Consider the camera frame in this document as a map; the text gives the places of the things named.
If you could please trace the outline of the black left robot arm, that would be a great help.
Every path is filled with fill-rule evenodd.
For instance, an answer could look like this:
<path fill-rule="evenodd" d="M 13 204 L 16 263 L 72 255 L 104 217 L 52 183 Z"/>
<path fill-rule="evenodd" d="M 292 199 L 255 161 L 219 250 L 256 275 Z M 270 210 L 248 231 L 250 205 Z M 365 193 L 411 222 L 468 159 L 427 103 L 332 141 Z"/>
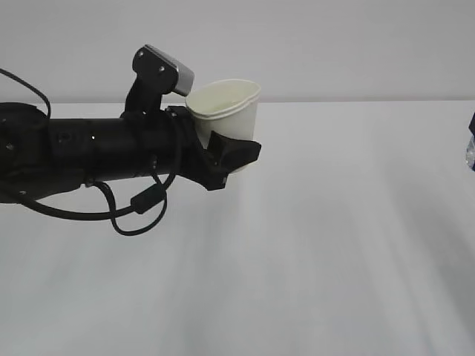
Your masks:
<path fill-rule="evenodd" d="M 49 119 L 37 107 L 1 104 L 1 181 L 33 200 L 95 181 L 175 171 L 208 191 L 255 162 L 261 144 L 212 132 L 204 146 L 190 112 L 174 106 L 112 119 Z"/>

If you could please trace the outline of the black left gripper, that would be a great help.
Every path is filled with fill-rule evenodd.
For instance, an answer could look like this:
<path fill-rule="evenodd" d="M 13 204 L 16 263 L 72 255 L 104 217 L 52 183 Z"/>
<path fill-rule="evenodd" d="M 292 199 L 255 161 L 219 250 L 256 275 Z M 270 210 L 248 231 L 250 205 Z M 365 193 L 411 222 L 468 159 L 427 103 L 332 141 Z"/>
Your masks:
<path fill-rule="evenodd" d="M 208 191 L 223 189 L 228 175 L 257 161 L 262 148 L 259 142 L 212 131 L 205 149 L 191 111 L 184 106 L 168 106 L 147 115 L 133 113 L 131 132 L 145 157 L 145 171 L 167 176 L 164 188 L 182 177 Z"/>

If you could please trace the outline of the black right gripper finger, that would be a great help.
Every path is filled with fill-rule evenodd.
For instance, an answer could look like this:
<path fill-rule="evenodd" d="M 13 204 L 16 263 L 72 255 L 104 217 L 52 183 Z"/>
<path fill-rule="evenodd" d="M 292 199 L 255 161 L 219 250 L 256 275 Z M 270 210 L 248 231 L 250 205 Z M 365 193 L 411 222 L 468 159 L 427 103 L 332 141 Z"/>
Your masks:
<path fill-rule="evenodd" d="M 472 117 L 472 119 L 471 119 L 471 122 L 470 122 L 468 128 L 469 128 L 469 131 L 471 132 L 471 134 L 472 134 L 473 136 L 475 136 L 475 114 L 473 115 L 473 117 Z"/>

